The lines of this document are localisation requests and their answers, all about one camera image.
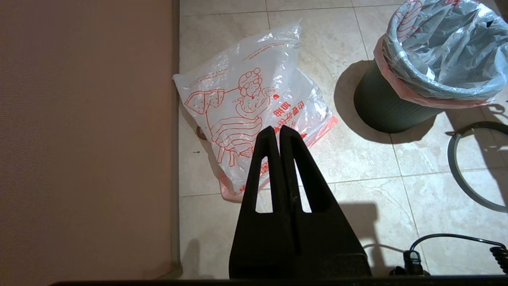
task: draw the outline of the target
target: tile floor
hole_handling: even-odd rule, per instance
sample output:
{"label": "tile floor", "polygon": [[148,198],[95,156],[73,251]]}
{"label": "tile floor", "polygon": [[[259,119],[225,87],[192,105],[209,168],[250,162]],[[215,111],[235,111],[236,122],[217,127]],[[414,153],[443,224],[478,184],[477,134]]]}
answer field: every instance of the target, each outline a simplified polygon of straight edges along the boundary
{"label": "tile floor", "polygon": [[[447,132],[468,123],[508,123],[508,91],[488,107],[447,111],[399,134],[372,130],[358,117],[353,93],[373,49],[402,0],[182,0],[180,71],[185,73],[231,44],[302,19],[299,67],[323,91],[340,123],[310,151],[360,238],[373,274],[402,265],[401,251],[417,237],[458,233],[508,243],[508,215],[473,202],[449,172]],[[497,11],[494,1],[484,1]],[[183,278],[228,278],[239,204],[222,199],[208,142],[183,108],[179,122],[180,238]],[[477,130],[459,145],[459,165],[483,196],[504,204],[508,139]],[[339,151],[336,157],[331,150]],[[258,211],[271,209],[268,190]],[[488,246],[433,239],[421,244],[432,274],[500,274]]]}

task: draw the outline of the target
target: black cable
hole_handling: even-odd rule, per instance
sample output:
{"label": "black cable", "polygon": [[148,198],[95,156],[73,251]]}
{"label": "black cable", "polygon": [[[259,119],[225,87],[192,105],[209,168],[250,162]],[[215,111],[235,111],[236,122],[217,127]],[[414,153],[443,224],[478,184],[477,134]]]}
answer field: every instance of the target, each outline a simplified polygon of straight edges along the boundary
{"label": "black cable", "polygon": [[423,275],[423,268],[421,265],[421,259],[420,255],[417,251],[415,251],[415,247],[422,241],[434,238],[434,237],[452,237],[452,238],[461,238],[476,242],[481,242],[485,244],[495,245],[495,247],[490,248],[490,252],[496,259],[497,263],[499,264],[500,268],[503,270],[505,274],[508,275],[508,250],[506,249],[506,246],[500,242],[490,241],[486,239],[471,237],[471,236],[465,236],[465,235],[455,235],[455,234],[433,234],[433,235],[426,235],[423,237],[418,238],[408,251],[404,252],[404,266],[406,273],[408,275]]}
{"label": "black cable", "polygon": [[461,238],[461,239],[467,239],[467,240],[477,241],[477,242],[481,242],[481,243],[486,243],[486,244],[490,244],[490,245],[496,245],[496,246],[499,246],[499,247],[501,247],[503,249],[506,249],[506,246],[504,244],[502,244],[502,243],[499,243],[499,242],[490,241],[490,240],[481,239],[481,238],[476,238],[476,237],[471,237],[471,236],[465,236],[465,235],[455,235],[455,234],[433,234],[433,235],[426,235],[426,236],[418,238],[415,242],[413,242],[413,244],[411,245],[411,248],[409,248],[409,249],[411,251],[413,251],[415,249],[415,247],[420,242],[422,242],[424,240],[427,240],[429,238],[434,238],[434,237]]}

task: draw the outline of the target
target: metal ring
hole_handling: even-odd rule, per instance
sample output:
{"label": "metal ring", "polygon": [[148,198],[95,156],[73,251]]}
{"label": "metal ring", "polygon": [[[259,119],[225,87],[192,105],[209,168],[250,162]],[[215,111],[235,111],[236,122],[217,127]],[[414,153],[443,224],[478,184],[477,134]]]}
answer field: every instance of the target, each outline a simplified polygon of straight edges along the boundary
{"label": "metal ring", "polygon": [[455,134],[450,139],[450,143],[448,144],[448,164],[450,166],[450,171],[452,172],[455,181],[459,184],[460,188],[471,198],[473,201],[478,204],[489,208],[493,211],[508,213],[508,207],[495,204],[478,193],[476,193],[471,186],[464,180],[464,177],[459,171],[459,167],[457,164],[457,146],[459,145],[459,140],[464,136],[464,134],[475,128],[486,128],[497,130],[503,134],[508,135],[508,125],[499,123],[499,122],[491,122],[491,121],[482,121],[476,122],[469,126],[466,126],[459,131],[455,132]]}

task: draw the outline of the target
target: beige floor tile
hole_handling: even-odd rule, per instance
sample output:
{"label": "beige floor tile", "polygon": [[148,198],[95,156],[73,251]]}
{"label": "beige floor tile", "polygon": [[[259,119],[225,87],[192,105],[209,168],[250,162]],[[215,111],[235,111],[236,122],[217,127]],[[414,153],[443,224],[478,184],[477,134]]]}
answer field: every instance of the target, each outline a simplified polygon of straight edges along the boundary
{"label": "beige floor tile", "polygon": [[183,0],[180,15],[210,15],[266,11],[265,0]]}
{"label": "beige floor tile", "polygon": [[[508,170],[468,171],[470,185],[499,203],[508,201]],[[508,214],[489,210],[470,199],[450,173],[404,177],[420,236],[433,233],[468,235],[506,244]],[[504,190],[504,200],[499,189]],[[489,245],[452,238],[421,244],[432,275],[502,274]]]}
{"label": "beige floor tile", "polygon": [[374,59],[378,39],[386,33],[388,22],[399,5],[355,8],[369,60]]}
{"label": "beige floor tile", "polygon": [[189,16],[180,19],[180,73],[240,40],[268,30],[266,13]]}
{"label": "beige floor tile", "polygon": [[228,279],[240,204],[220,194],[180,198],[182,279]]}
{"label": "beige floor tile", "polygon": [[351,0],[266,0],[268,11],[352,7]]}
{"label": "beige floor tile", "polygon": [[354,10],[269,12],[268,16],[271,26],[302,19],[299,67],[342,119],[310,148],[327,182],[399,175],[390,137],[367,127],[354,109],[354,90],[368,66]]}
{"label": "beige floor tile", "polygon": [[[403,176],[449,171],[450,135],[471,123],[485,120],[479,108],[448,110],[407,131],[391,134]],[[477,129],[461,139],[457,149],[460,169],[504,166],[489,130]]]}
{"label": "beige floor tile", "polygon": [[396,5],[404,3],[404,0],[351,0],[353,6],[382,6],[382,5]]}
{"label": "beige floor tile", "polygon": [[[395,266],[403,266],[402,251],[410,247],[418,234],[402,179],[375,179],[329,186],[364,246],[373,274],[387,276]],[[300,194],[303,211],[312,212],[303,187],[300,187]],[[260,191],[256,207],[260,213],[271,212],[270,190]]]}

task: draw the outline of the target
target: plastic bag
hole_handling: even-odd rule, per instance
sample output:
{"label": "plastic bag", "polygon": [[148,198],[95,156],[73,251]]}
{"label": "plastic bag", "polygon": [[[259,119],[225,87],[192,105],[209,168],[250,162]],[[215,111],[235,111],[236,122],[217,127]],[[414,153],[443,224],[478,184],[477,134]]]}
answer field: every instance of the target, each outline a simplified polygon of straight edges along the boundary
{"label": "plastic bag", "polygon": [[378,65],[387,61],[391,72],[414,92],[399,96],[420,105],[486,104],[507,83],[508,24],[473,0],[406,1],[377,48],[380,45],[384,58],[378,50]]}
{"label": "plastic bag", "polygon": [[[321,90],[299,69],[300,24],[243,39],[185,75],[180,98],[202,128],[224,171],[225,199],[241,201],[257,134],[267,126],[299,131],[310,147],[336,123]],[[269,179],[262,162],[260,187]]]}

